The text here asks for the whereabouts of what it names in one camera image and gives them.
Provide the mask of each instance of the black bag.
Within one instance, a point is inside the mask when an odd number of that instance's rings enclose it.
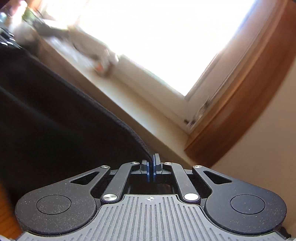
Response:
[[[0,44],[0,179],[12,203],[101,165],[151,156],[98,102],[22,48]]]

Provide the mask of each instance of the white wall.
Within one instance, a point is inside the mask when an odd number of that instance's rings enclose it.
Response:
[[[296,60],[262,115],[213,169],[280,195],[288,208],[283,226],[296,237]]]

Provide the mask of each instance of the window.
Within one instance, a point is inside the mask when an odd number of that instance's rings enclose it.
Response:
[[[46,11],[106,43],[120,55],[115,76],[190,132],[188,124],[226,82],[275,3],[53,0]]]

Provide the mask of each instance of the window sill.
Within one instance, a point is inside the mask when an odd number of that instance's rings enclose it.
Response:
[[[39,41],[38,58],[127,123],[164,160],[190,169],[196,164],[184,152],[188,134],[123,82],[115,77],[99,77],[93,69],[79,65],[43,38]]]

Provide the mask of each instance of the metal screw head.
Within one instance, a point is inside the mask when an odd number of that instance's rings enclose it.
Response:
[[[114,200],[117,199],[117,195],[115,195],[115,194],[113,194],[113,193],[105,194],[105,195],[103,196],[103,199],[104,199],[105,201],[114,201]]]
[[[195,193],[187,193],[184,195],[184,198],[188,201],[195,201],[199,199],[199,196]]]

